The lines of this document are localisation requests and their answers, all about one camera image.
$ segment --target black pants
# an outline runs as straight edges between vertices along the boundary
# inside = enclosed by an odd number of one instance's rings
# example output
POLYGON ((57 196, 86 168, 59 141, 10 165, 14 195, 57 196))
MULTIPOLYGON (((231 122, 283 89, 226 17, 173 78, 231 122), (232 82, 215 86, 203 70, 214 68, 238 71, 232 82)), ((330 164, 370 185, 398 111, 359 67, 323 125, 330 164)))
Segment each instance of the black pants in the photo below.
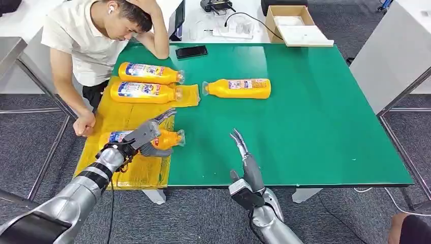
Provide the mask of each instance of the black pants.
POLYGON ((100 100, 102 99, 103 91, 108 85, 108 82, 109 80, 95 86, 82 87, 82 96, 90 102, 90 105, 93 107, 93 111, 95 111, 99 106, 100 100))
POLYGON ((431 243, 431 228, 417 216, 409 215, 403 221, 400 244, 431 243))

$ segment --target black phone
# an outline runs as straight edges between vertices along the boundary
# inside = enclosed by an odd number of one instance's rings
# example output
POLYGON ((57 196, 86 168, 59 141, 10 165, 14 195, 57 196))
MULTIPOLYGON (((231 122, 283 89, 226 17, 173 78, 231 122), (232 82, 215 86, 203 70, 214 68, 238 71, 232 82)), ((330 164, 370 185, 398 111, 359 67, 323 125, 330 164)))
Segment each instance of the black phone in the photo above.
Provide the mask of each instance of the black phone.
POLYGON ((197 46, 197 47, 184 47, 176 49, 176 57, 177 59, 182 59, 186 57, 196 57, 201 55, 207 55, 208 51, 205 46, 197 46))

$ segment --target yellow bottle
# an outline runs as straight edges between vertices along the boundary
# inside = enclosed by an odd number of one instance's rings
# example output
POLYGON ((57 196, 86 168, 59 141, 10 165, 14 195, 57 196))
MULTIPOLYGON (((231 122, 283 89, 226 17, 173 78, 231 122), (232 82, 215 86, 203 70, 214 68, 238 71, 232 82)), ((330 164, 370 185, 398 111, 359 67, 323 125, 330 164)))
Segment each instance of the yellow bottle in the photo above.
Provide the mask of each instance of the yellow bottle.
POLYGON ((181 88, 167 85, 113 81, 111 97, 121 103, 167 103, 182 99, 181 88))
POLYGON ((124 62, 118 68, 118 76, 123 81, 146 82, 168 85, 184 83, 184 71, 168 67, 124 62))
POLYGON ((268 79, 220 79, 212 83, 203 82, 202 93, 219 98, 266 99, 271 94, 271 82, 268 79))
POLYGON ((151 141, 154 148, 168 150, 173 146, 184 146, 186 144, 186 135, 184 130, 167 131, 160 130, 160 136, 151 141))
MULTIPOLYGON (((108 142, 119 141, 128 135, 132 131, 114 131, 103 133, 100 136, 99 140, 99 148, 102 149, 108 142)), ((167 131, 164 129, 160 129, 160 136, 151 141, 151 144, 156 149, 160 150, 168 150, 173 146, 185 146, 186 144, 186 134, 184 130, 175 131, 167 131)))

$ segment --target silver robotic arm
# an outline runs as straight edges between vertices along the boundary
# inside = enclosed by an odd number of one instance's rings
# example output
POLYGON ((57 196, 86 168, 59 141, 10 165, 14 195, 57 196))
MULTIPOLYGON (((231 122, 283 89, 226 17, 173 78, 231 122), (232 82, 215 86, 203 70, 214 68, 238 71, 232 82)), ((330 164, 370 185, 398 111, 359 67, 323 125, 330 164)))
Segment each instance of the silver robotic arm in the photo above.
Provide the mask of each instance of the silver robotic arm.
POLYGON ((249 153, 241 134, 234 129, 230 136, 235 140, 242 157, 243 178, 231 171, 233 184, 229 192, 233 200, 249 210, 250 228, 256 227, 267 244, 303 244, 298 236, 284 224, 283 213, 274 192, 266 188, 259 166, 249 153))
POLYGON ((175 113, 169 109, 143 123, 122 142, 107 143, 98 159, 55 197, 0 226, 0 244, 73 243, 115 171, 129 163, 138 151, 156 157, 172 153, 155 149, 151 140, 160 136, 159 124, 175 113))

